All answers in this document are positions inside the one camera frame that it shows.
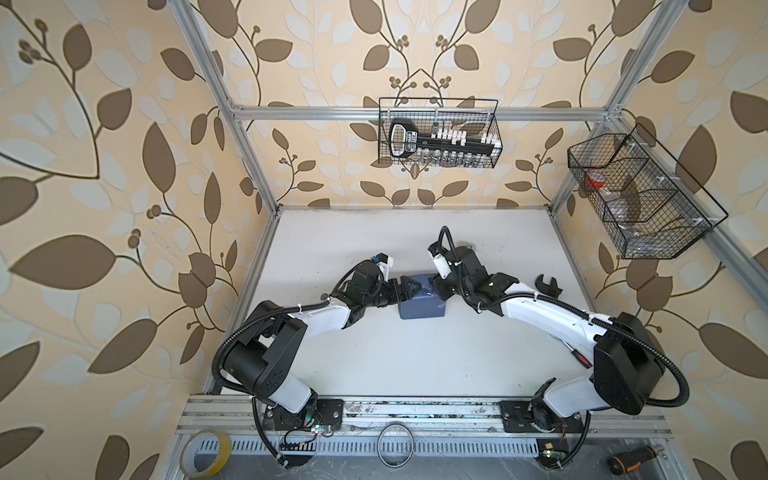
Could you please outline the blue wrapping paper sheet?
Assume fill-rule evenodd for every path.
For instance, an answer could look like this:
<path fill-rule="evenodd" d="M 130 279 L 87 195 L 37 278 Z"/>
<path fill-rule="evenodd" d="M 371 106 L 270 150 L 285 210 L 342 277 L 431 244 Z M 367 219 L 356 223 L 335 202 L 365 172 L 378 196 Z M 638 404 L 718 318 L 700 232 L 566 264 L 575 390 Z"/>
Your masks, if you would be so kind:
<path fill-rule="evenodd" d="M 446 301 L 438 295 L 435 287 L 430 282 L 433 274 L 409 275 L 407 286 L 412 291 L 414 283 L 420 285 L 420 289 L 409 300 L 398 305 L 399 316 L 402 320 L 442 318 L 446 313 Z"/>

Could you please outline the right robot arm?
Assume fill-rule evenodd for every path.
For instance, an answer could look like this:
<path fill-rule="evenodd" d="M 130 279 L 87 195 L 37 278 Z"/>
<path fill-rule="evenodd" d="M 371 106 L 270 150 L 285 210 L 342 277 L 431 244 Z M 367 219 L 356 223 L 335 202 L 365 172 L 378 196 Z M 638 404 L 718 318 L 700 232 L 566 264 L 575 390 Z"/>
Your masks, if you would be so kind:
<path fill-rule="evenodd" d="M 523 418 L 539 430 L 552 431 L 580 413 L 613 409 L 637 415 L 647 406 L 679 408 L 689 401 L 685 374 L 635 316 L 583 310 L 511 275 L 489 274 L 473 249 L 456 245 L 448 227 L 441 228 L 428 252 L 437 269 L 433 283 L 442 295 L 458 296 L 478 314 L 491 312 L 533 326 L 577 353 L 585 374 L 545 381 L 528 403 Z"/>

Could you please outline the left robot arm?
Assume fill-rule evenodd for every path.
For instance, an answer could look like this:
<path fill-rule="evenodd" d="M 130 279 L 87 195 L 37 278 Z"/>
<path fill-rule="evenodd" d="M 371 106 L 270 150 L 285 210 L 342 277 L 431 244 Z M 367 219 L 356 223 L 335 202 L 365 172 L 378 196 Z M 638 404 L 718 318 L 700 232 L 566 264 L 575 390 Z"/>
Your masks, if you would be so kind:
<path fill-rule="evenodd" d="M 379 255 L 354 265 L 317 303 L 261 302 L 214 354 L 214 381 L 312 423 L 317 393 L 291 372 L 299 349 L 305 340 L 353 326 L 371 308 L 400 305 L 422 290 L 408 276 L 389 278 L 389 269 Z"/>

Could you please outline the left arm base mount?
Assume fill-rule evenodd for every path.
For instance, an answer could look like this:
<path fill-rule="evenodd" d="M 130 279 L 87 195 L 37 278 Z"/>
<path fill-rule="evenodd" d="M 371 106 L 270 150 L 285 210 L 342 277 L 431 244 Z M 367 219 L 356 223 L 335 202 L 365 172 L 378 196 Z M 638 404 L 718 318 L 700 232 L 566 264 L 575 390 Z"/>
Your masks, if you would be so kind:
<path fill-rule="evenodd" d="M 274 405 L 266 407 L 265 416 L 276 431 L 304 429 L 330 433 L 341 428 L 344 405 L 345 402 L 340 398 L 311 397 L 299 413 L 290 413 Z"/>

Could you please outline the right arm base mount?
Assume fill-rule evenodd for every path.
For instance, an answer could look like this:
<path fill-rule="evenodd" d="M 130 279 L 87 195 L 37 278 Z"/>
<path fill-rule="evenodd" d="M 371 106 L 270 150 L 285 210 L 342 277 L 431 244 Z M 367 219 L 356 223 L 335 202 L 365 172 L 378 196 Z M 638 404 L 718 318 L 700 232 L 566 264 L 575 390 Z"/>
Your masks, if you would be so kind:
<path fill-rule="evenodd" d="M 584 431 L 584 418 L 560 418 L 548 410 L 536 410 L 529 400 L 502 400 L 498 403 L 503 431 L 520 434 L 576 434 Z"/>

